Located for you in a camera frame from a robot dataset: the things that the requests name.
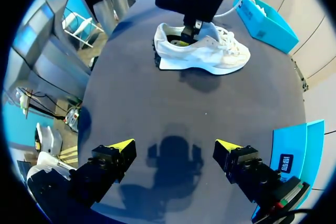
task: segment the white chair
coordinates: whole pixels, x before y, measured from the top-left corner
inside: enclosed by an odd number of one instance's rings
[[[73,33],[71,33],[70,31],[67,30],[67,28],[70,26],[70,24],[75,20],[82,20],[82,22],[80,23],[79,27],[76,29],[76,31],[74,31]],[[82,44],[80,45],[80,48],[82,48],[84,45],[87,45],[88,47],[93,48],[93,45],[89,44],[88,41],[92,36],[92,31],[90,31],[90,34],[88,35],[88,38],[86,40],[83,40],[81,38],[81,33],[85,30],[85,28],[87,28],[88,26],[92,26],[95,29],[94,30],[99,30],[101,32],[104,32],[103,29],[101,29],[100,27],[98,27],[97,25],[94,24],[94,22],[92,21],[92,18],[84,18],[82,16],[80,16],[78,13],[70,13],[63,21],[62,21],[62,27],[64,32],[66,32],[68,35],[72,36],[73,38],[76,38],[77,40],[79,40]]]

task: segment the shoelace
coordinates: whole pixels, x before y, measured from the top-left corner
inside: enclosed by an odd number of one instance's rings
[[[239,49],[235,43],[235,34],[231,31],[226,32],[220,27],[217,27],[217,30],[220,34],[220,38],[224,42],[224,45],[218,46],[218,48],[226,50],[231,55],[238,55]]]

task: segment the white cable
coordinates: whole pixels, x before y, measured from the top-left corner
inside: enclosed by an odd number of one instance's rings
[[[236,4],[234,7],[232,7],[230,10],[228,10],[227,12],[222,13],[222,14],[218,14],[218,15],[215,15],[215,18],[224,17],[224,16],[230,14],[230,13],[233,12],[235,9],[237,9],[238,5],[239,5],[242,1],[243,1],[243,0],[239,0],[239,1],[237,2],[237,4]]]

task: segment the blue panel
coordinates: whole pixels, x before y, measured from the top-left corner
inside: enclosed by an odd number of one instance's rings
[[[306,158],[300,179],[307,182],[311,187],[314,185],[317,177],[324,144],[324,120],[315,121],[307,124],[308,138],[306,148]],[[304,200],[308,197],[310,191],[306,194]]]
[[[324,120],[274,130],[270,167],[273,170],[278,169],[281,154],[293,154],[292,169],[289,174],[281,173],[281,179],[287,180],[296,176],[312,187],[319,171],[323,144]],[[309,193],[310,190],[297,208],[305,201]]]
[[[26,119],[22,110],[14,105],[6,103],[3,106],[3,120],[6,140],[16,144],[34,146],[36,124],[50,126],[54,124],[54,119],[41,115],[29,113]]]
[[[281,154],[292,154],[293,164],[290,173],[281,173],[281,178],[288,180],[292,176],[300,178],[305,161],[307,146],[307,125],[300,124],[274,130],[273,150],[270,167],[278,169]]]

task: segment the cable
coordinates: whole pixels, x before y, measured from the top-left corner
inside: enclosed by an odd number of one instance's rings
[[[44,80],[46,83],[48,83],[48,84],[54,86],[55,88],[57,88],[57,89],[59,89],[59,90],[65,92],[65,93],[67,93],[67,94],[69,94],[69,95],[72,95],[72,96],[76,97],[75,95],[69,93],[68,91],[65,91],[64,89],[61,89],[60,87],[58,87],[58,86],[52,84],[51,82],[49,82],[49,81],[47,81],[46,79],[44,79],[43,77],[41,77],[39,74],[37,74],[37,73],[33,70],[33,68],[28,64],[27,60],[26,60],[24,57],[22,57],[22,55],[21,55],[16,49],[14,49],[14,48],[12,48],[12,49],[13,49],[13,50],[14,50],[14,51],[15,51],[15,52],[16,52],[16,53],[23,59],[23,61],[25,62],[25,64],[27,64],[28,68],[29,68],[32,72],[34,72],[34,74],[36,74],[36,75],[39,76],[42,80]]]
[[[225,13],[215,15],[214,17],[215,17],[215,18],[220,18],[220,17],[224,17],[224,16],[230,14],[230,13],[233,12],[235,9],[237,9],[238,5],[239,5],[242,1],[243,1],[243,0],[239,0],[239,1],[237,2],[237,4],[236,4],[234,7],[232,7],[230,10],[228,10],[228,11],[225,12]]]
[[[63,120],[65,119],[65,116],[55,115],[55,114],[53,114],[53,113],[50,113],[50,112],[48,112],[48,111],[45,111],[45,110],[39,108],[38,106],[35,106],[35,105],[33,105],[33,104],[29,104],[29,107],[31,107],[32,109],[37,110],[37,111],[39,111],[39,112],[41,112],[41,113],[43,113],[43,114],[46,114],[46,115],[51,116],[51,117],[53,117],[53,118],[56,118],[56,119],[58,119],[58,120],[62,120],[62,121],[63,121]]]
[[[76,27],[78,27],[79,21],[78,21],[77,15],[75,15],[75,13],[72,10],[70,10],[68,7],[65,7],[65,9],[74,14],[74,16],[76,17],[76,21],[77,21]]]
[[[34,95],[32,93],[30,93],[29,91],[25,91],[21,88],[19,88],[21,92],[23,92],[26,96],[30,97],[33,101],[37,102],[40,106],[42,106],[43,108],[45,108],[46,110],[50,111],[50,113],[53,115],[53,116],[60,116],[60,115],[56,115],[51,109],[45,107],[41,101],[39,101],[37,98],[34,97]],[[45,95],[47,98],[49,98],[51,100],[51,102],[53,102],[56,106],[58,106],[49,96]]]
[[[30,97],[30,98],[31,98],[33,101],[35,101],[36,103],[38,103],[38,105],[40,105],[40,106],[42,106],[43,108],[45,108],[46,110],[50,111],[50,113],[52,113],[53,115],[58,116],[58,115],[56,115],[51,109],[45,107],[40,101],[35,100],[34,97]]]
[[[36,92],[36,93],[34,93],[34,94],[32,94],[31,92],[29,92],[28,90],[24,90],[24,89],[22,89],[22,88],[18,88],[22,93],[24,93],[26,96],[28,96],[28,97],[36,97],[36,98],[42,98],[42,97],[46,97],[47,95],[46,94],[44,94],[44,95],[35,95],[35,94],[37,94],[37,93],[41,93],[41,92]]]
[[[311,214],[313,212],[312,209],[296,209],[296,210],[292,210],[292,211],[288,211],[288,212],[283,212],[281,214],[277,214],[273,217],[270,217],[270,218],[266,218],[264,220],[260,220],[257,223],[274,223],[276,222],[277,220],[281,219],[281,218],[284,218],[284,217],[288,217],[288,216],[292,216],[292,215],[295,215],[295,214],[299,214],[299,213],[302,213],[302,214]]]
[[[73,130],[71,127],[70,127],[70,125],[69,124],[65,124],[65,125],[67,125],[70,129],[71,129],[71,131],[72,132],[75,132],[75,133],[77,133],[78,134],[78,132],[77,131],[75,131],[75,130]]]
[[[46,95],[46,97],[54,104],[54,105],[56,105],[57,107],[59,107],[61,110],[63,110],[64,112],[67,112],[65,109],[63,109],[62,107],[60,107],[56,102],[54,102],[53,100],[52,100],[52,98],[50,98],[50,96],[48,96],[48,95]]]

